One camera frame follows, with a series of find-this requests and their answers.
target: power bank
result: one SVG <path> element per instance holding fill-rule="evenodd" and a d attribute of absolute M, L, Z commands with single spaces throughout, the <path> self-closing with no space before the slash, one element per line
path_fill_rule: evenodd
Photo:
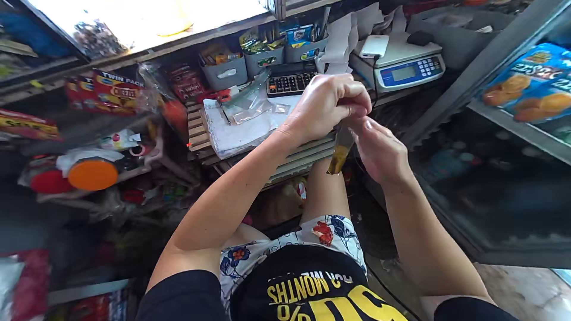
<path fill-rule="evenodd" d="M 370 35 L 365 40 L 361 52 L 359 52 L 359 57 L 361 58 L 374 58 L 379 56 L 382 58 L 385 56 L 387 50 L 387 45 L 389 44 L 389 36 L 387 35 Z"/>

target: leg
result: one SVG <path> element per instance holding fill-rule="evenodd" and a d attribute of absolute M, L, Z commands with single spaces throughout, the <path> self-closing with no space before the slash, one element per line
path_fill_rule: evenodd
<path fill-rule="evenodd" d="M 331 159 L 315 162 L 307 179 L 307 200 L 300 224 L 322 215 L 341 215 L 351 218 L 343 175 L 329 175 Z"/>
<path fill-rule="evenodd" d="M 250 225 L 240 223 L 234 234 L 232 234 L 230 238 L 226 240 L 222 249 L 231 246 L 246 244 L 253 240 L 270 240 L 270 239 L 264 233 L 258 231 L 257 229 L 251 227 Z"/>

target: gray storage bin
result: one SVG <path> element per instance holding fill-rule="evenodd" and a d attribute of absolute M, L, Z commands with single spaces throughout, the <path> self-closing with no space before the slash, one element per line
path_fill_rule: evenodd
<path fill-rule="evenodd" d="M 426 19 L 440 14 L 471 15 L 465 27 L 446 26 L 433 23 Z M 434 36 L 434 42 L 442 46 L 442 58 L 446 67 L 464 69 L 478 54 L 486 48 L 488 43 L 504 30 L 515 18 L 497 12 L 480 11 L 470 8 L 443 7 L 427 10 L 411 17 L 407 32 L 412 34 L 424 31 Z M 491 33 L 477 33 L 476 30 L 485 26 L 492 26 Z"/>
<path fill-rule="evenodd" d="M 308 59 L 313 59 L 318 53 L 322 53 L 325 50 L 327 41 L 329 39 L 321 39 L 317 42 L 312 42 L 309 45 L 305 45 L 299 48 L 292 48 L 289 44 L 285 45 L 285 62 L 300 62 L 306 61 Z"/>
<path fill-rule="evenodd" d="M 246 69 L 248 69 L 248 76 L 253 78 L 255 75 L 258 75 L 264 67 L 283 63 L 284 47 L 271 51 L 262 51 L 255 55 L 244 54 L 244 57 L 246 57 Z M 268 59 L 273 60 L 273 62 L 267 63 Z"/>
<path fill-rule="evenodd" d="M 231 62 L 216 66 L 201 66 L 206 80 L 212 90 L 228 89 L 248 81 L 245 58 L 234 59 Z"/>

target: digital scale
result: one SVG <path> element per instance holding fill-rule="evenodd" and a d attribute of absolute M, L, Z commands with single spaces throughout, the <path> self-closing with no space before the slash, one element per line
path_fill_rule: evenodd
<path fill-rule="evenodd" d="M 408 33 L 389 35 L 385 56 L 377 60 L 374 68 L 378 92 L 386 93 L 422 85 L 439 79 L 444 74 L 446 67 L 440 55 L 442 47 L 432 42 L 426 46 L 413 45 L 407 43 L 408 36 Z M 374 59 L 359 57 L 364 43 L 365 40 L 357 43 L 349 55 L 349 65 L 374 87 Z"/>

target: cable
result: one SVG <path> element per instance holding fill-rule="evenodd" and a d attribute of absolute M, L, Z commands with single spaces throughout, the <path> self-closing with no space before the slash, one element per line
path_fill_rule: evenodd
<path fill-rule="evenodd" d="M 381 281 L 381 279 L 377 276 L 377 273 L 375 273 L 375 271 L 371 268 L 371 266 L 367 263 L 366 260 L 365 260 L 365 265 L 367 266 L 367 271 L 370 271 L 373 274 L 375 279 L 379 281 L 379 284 L 381 284 L 381 286 L 385 289 L 385 291 L 388 292 L 390 296 L 392 296 L 393 299 L 395 299 L 395 301 L 397 301 L 408 313 L 414 316 L 418 321 L 422 321 L 422 319 L 420 319 L 419 316 L 416 315 L 416 313 L 414 313 L 406 304 L 404 304 L 401 300 L 399 300 L 396 297 L 396 295 L 393 294 L 393 292 L 389 290 L 389 288 Z"/>
<path fill-rule="evenodd" d="M 377 77 L 375 74 L 375 66 L 377 65 L 377 60 L 381 58 L 380 55 L 375 55 L 375 60 L 373 61 L 373 82 L 375 83 L 375 102 L 373 103 L 373 108 L 377 105 L 377 101 L 379 100 L 379 92 L 377 91 Z"/>

